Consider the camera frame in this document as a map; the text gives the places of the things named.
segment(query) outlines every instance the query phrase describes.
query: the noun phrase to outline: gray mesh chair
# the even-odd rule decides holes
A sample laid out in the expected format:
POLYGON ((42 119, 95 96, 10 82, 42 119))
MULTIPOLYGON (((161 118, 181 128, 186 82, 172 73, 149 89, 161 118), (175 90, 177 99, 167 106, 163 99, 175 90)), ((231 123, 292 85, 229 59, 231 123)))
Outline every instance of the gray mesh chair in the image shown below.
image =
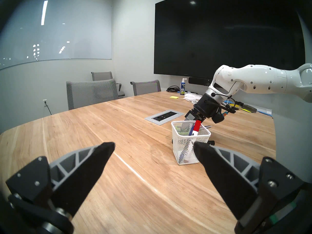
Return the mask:
POLYGON ((99 81, 66 82, 68 109, 117 100, 115 79, 99 81))
POLYGON ((133 85, 134 95, 143 95, 143 94, 161 91, 159 80, 147 81, 147 82, 131 81, 130 84, 133 85))
MULTIPOLYGON (((113 79, 112 72, 91 72, 91 74, 93 81, 113 79)), ((124 92, 120 91, 121 83, 116 83, 116 85, 119 85, 118 96, 125 96, 124 92)))

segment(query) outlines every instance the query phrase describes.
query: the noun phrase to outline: glass whiteboard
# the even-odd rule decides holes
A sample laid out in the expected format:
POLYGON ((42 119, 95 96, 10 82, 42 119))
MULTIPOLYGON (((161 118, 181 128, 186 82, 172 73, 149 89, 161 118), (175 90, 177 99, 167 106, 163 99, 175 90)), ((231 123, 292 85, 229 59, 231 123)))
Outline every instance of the glass whiteboard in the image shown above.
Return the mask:
POLYGON ((0 69, 112 58, 112 0, 24 0, 0 34, 0 69))

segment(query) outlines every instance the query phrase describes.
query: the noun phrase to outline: wooden table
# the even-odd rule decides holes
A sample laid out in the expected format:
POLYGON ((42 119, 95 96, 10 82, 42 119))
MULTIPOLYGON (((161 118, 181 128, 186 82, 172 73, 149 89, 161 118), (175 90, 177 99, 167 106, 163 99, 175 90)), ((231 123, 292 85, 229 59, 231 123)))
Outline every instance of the wooden table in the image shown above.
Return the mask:
MULTIPOLYGON (((34 158, 49 162, 76 149, 113 141, 114 154, 73 219, 75 233, 234 233, 236 219, 198 164, 179 166, 170 122, 145 117, 192 103, 157 92, 90 105, 38 119, 0 135, 1 188, 34 158)), ((184 120, 181 116, 175 120, 184 120)), ((273 119, 238 111, 211 119, 210 140, 260 162, 275 157, 273 119)))

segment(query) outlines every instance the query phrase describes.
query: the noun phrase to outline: yellow sticky note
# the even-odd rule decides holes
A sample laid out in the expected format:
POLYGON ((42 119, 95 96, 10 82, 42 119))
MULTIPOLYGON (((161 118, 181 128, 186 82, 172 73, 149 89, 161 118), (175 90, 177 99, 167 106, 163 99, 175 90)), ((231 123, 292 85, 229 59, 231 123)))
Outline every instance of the yellow sticky note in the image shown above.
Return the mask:
POLYGON ((242 108, 242 110, 244 110, 244 111, 247 111, 247 112, 251 113, 251 111, 248 111, 248 110, 246 110, 246 109, 243 109, 243 108, 242 108))

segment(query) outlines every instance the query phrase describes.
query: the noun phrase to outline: white mesh pen holder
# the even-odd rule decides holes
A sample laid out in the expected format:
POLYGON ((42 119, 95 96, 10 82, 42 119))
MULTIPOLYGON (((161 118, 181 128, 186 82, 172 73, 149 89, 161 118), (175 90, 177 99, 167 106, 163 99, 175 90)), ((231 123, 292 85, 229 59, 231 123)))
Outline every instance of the white mesh pen holder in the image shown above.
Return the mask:
POLYGON ((211 133, 200 125, 197 136, 189 136, 192 127, 196 121, 173 121, 172 126, 172 141, 173 153, 179 165, 198 163, 193 150, 194 142, 206 143, 209 140, 211 133))

